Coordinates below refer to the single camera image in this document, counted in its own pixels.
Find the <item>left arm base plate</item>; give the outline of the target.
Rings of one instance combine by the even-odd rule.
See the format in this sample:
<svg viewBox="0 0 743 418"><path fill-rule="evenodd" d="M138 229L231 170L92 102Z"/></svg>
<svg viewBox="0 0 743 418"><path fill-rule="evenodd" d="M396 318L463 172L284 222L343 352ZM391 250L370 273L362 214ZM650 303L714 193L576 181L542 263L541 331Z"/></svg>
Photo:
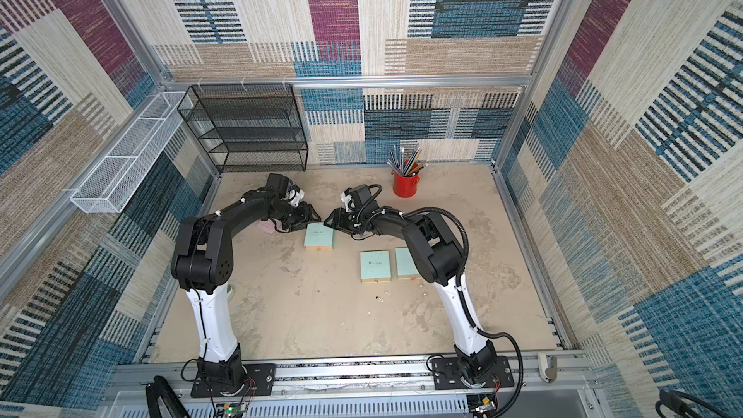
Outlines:
<svg viewBox="0 0 743 418"><path fill-rule="evenodd" d="M194 399L221 399L245 396L267 397L273 390L276 364L243 364L240 368L226 363L199 365L193 382Z"/></svg>

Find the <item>mint jewelry box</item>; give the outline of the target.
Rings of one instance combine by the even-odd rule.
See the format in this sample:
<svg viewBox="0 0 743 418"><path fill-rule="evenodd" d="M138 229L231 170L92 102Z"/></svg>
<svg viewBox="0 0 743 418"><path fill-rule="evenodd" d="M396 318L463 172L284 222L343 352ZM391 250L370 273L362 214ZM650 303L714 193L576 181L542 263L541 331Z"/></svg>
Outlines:
<svg viewBox="0 0 743 418"><path fill-rule="evenodd" d="M390 254L385 251L366 251L360 254L360 280L365 283L392 280Z"/></svg>
<svg viewBox="0 0 743 418"><path fill-rule="evenodd" d="M420 278L416 264L408 248L395 250L397 277L399 280L415 280Z"/></svg>
<svg viewBox="0 0 743 418"><path fill-rule="evenodd" d="M304 245L308 251L332 251L334 230L323 223L311 223L306 229Z"/></svg>

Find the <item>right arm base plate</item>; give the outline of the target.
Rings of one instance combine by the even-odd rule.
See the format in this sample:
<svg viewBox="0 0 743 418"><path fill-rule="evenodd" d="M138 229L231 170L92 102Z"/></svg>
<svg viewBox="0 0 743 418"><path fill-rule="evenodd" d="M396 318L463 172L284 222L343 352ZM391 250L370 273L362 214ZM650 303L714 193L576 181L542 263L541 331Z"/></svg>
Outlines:
<svg viewBox="0 0 743 418"><path fill-rule="evenodd" d="M495 357L480 371L456 357L440 354L429 356L426 365L437 390L513 388L516 385L514 370L505 356Z"/></svg>

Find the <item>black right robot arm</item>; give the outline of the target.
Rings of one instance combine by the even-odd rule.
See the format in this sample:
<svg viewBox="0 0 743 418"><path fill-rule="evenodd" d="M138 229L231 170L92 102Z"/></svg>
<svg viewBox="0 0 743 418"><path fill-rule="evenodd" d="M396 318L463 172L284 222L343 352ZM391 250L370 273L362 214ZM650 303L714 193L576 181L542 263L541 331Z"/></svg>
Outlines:
<svg viewBox="0 0 743 418"><path fill-rule="evenodd" d="M464 274L469 240L462 223L439 207L404 212L382 206L377 203L379 193L372 189L371 185L361 185L345 190L342 207L333 210L323 224L358 239L379 235L404 240L417 272L442 301L454 335L462 383L477 387L498 379L505 387L519 387L514 370L495 348L495 341L507 340L521 368L522 354L516 340L505 332L485 331L476 317Z"/></svg>

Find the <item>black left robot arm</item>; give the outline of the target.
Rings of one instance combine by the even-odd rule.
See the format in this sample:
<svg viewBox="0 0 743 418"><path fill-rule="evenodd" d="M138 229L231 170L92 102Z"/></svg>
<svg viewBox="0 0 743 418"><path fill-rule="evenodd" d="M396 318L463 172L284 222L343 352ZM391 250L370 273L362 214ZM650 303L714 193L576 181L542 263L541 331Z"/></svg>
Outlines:
<svg viewBox="0 0 743 418"><path fill-rule="evenodd" d="M234 395L248 382L228 309L233 238L256 222L269 222L282 232L303 230L319 222L319 214L304 197L304 191L288 177L271 173L263 187L211 214L189 217L180 224L171 274L185 290L195 315L199 335L195 381L219 395Z"/></svg>

